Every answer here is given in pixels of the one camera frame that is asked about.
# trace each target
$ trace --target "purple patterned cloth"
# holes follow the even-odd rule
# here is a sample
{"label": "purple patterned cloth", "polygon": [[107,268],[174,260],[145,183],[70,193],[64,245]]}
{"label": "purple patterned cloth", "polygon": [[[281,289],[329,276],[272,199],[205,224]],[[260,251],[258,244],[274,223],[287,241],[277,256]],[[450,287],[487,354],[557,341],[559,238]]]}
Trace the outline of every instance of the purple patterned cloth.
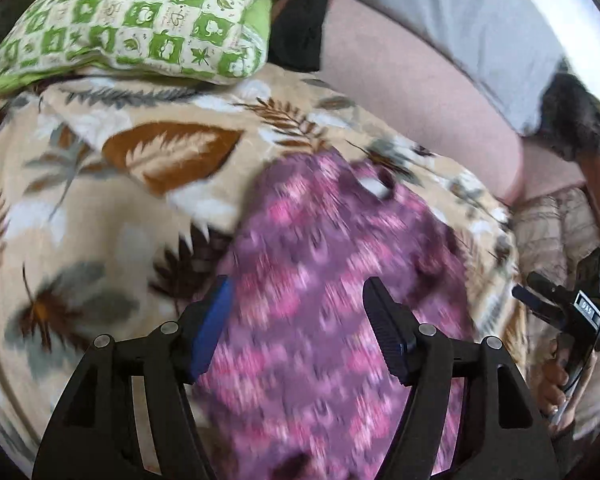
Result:
{"label": "purple patterned cloth", "polygon": [[[362,177],[380,178],[390,195],[377,198]],[[305,454],[296,478],[370,480],[409,390],[388,373],[363,283],[379,276],[420,322],[471,339],[454,235],[385,170],[350,166],[336,150],[275,161],[249,210],[219,268],[234,280],[235,304],[198,389],[232,448],[233,460],[214,466],[268,480]],[[452,385],[435,471],[450,465],[461,389]]]}

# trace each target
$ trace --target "black cloth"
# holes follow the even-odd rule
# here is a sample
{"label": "black cloth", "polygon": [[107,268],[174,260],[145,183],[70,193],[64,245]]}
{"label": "black cloth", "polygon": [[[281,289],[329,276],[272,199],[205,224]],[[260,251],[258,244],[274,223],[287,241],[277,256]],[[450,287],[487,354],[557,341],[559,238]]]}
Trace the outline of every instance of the black cloth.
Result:
{"label": "black cloth", "polygon": [[289,0],[271,24],[269,62],[295,72],[320,70],[328,0]]}
{"label": "black cloth", "polygon": [[565,66],[542,97],[537,136],[564,160],[600,155],[600,101]]}
{"label": "black cloth", "polygon": [[554,446],[555,459],[558,463],[559,478],[564,478],[574,465],[573,457],[573,430],[575,423],[572,422],[560,433],[554,435],[551,444]]}

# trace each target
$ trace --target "pillowcase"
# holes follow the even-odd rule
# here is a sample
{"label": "pillowcase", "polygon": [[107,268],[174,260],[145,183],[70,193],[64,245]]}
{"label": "pillowcase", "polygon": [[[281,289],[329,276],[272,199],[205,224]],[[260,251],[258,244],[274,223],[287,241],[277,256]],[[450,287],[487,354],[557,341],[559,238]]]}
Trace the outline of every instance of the pillowcase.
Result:
{"label": "pillowcase", "polygon": [[519,134],[536,132],[564,51],[531,0],[361,1],[447,56]]}
{"label": "pillowcase", "polygon": [[270,0],[36,0],[0,45],[0,92],[91,64],[218,84],[266,62]]}

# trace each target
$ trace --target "handheld device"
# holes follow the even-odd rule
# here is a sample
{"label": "handheld device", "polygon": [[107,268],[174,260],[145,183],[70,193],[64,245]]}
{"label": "handheld device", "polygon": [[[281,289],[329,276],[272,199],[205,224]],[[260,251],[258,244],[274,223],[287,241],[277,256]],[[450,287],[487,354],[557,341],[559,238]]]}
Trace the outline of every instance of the handheld device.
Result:
{"label": "handheld device", "polygon": [[[231,283],[148,336],[94,339],[56,405],[32,480],[215,480],[183,384],[207,370],[231,306]],[[449,339],[394,303],[378,278],[363,304],[389,371],[412,390],[376,480],[557,480],[554,451],[525,382],[502,342]],[[131,377],[143,376],[162,476],[139,451]],[[452,468],[431,477],[453,377],[464,378]]]}
{"label": "handheld device", "polygon": [[[512,290],[513,296],[525,303],[536,317],[560,331],[558,352],[569,351],[564,366],[569,379],[562,388],[569,399],[591,353],[600,351],[600,248],[578,263],[573,290],[555,285],[538,272],[530,272],[526,284],[552,302],[543,301],[521,285]],[[552,424],[560,421],[567,405],[565,402],[550,417]]]}

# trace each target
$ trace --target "fleece blanket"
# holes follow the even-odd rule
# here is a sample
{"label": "fleece blanket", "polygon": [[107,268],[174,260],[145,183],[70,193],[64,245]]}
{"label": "fleece blanket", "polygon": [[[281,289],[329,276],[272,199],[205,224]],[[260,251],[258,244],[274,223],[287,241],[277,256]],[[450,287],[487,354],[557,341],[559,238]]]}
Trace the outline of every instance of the fleece blanket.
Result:
{"label": "fleece blanket", "polygon": [[[221,89],[90,73],[0,98],[0,444],[9,456],[31,473],[94,337],[143,336],[178,317],[212,275],[254,178],[289,152],[369,158],[426,200],[465,256],[475,339],[499,336],[524,369],[509,212],[465,168],[402,134],[323,81],[272,65]],[[146,414],[137,418],[145,466],[156,471]]]}

